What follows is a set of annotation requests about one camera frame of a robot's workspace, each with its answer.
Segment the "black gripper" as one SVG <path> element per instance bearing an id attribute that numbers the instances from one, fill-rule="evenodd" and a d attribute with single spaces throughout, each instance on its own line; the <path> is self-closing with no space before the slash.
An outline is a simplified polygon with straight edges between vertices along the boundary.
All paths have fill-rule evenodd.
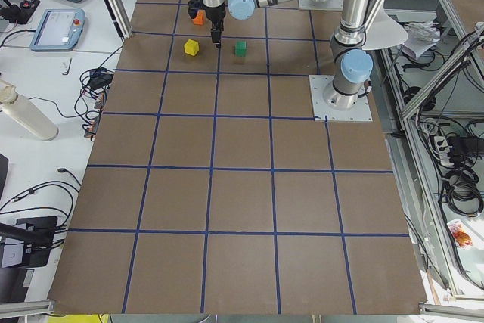
<path id="1" fill-rule="evenodd" d="M 195 18 L 199 10 L 205 11 L 206 19 L 212 23 L 210 30 L 212 43 L 216 48 L 221 48 L 223 22 L 226 15 L 225 4 L 222 3 L 221 5 L 213 8 L 205 5 L 202 0 L 189 0 L 188 15 L 192 20 Z"/>

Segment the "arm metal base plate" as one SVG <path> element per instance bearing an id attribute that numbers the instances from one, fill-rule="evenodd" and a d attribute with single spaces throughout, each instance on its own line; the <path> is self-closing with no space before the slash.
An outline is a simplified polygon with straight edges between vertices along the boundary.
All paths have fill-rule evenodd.
<path id="1" fill-rule="evenodd" d="M 343 0 L 299 0 L 299 8 L 316 11 L 342 11 Z"/>
<path id="2" fill-rule="evenodd" d="M 353 96 L 338 94 L 333 75 L 310 75 L 309 87 L 316 121 L 370 123 L 373 121 L 368 96 L 362 86 Z"/>

